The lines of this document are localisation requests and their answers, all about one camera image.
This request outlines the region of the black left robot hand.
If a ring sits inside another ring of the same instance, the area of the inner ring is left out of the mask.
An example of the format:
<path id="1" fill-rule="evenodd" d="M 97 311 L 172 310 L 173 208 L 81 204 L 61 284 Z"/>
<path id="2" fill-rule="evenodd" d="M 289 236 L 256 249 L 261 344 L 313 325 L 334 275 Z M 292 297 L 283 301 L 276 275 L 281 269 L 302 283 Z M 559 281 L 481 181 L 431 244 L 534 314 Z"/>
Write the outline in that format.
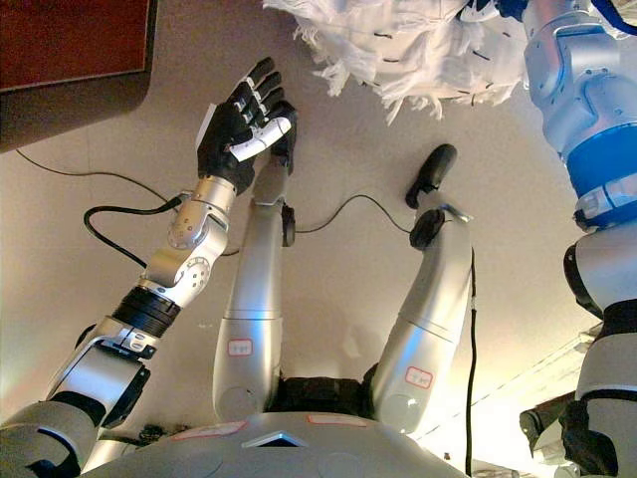
<path id="1" fill-rule="evenodd" d="M 285 99 L 282 75 L 267 57 L 244 76 L 228 99 L 213 105 L 196 139 L 200 178 L 229 181 L 238 195 L 252 184 L 256 156 L 269 150 L 294 171 L 298 112 Z"/>

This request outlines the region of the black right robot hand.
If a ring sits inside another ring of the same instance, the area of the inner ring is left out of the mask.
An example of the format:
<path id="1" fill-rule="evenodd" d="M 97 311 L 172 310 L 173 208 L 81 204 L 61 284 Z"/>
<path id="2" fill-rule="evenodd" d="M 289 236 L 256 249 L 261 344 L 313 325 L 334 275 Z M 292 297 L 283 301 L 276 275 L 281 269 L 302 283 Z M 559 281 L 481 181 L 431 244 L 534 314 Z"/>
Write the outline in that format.
<path id="1" fill-rule="evenodd" d="M 514 18 L 518 22 L 529 4 L 528 0 L 471 0 L 459 12 L 463 22 L 485 22 L 496 17 Z"/>

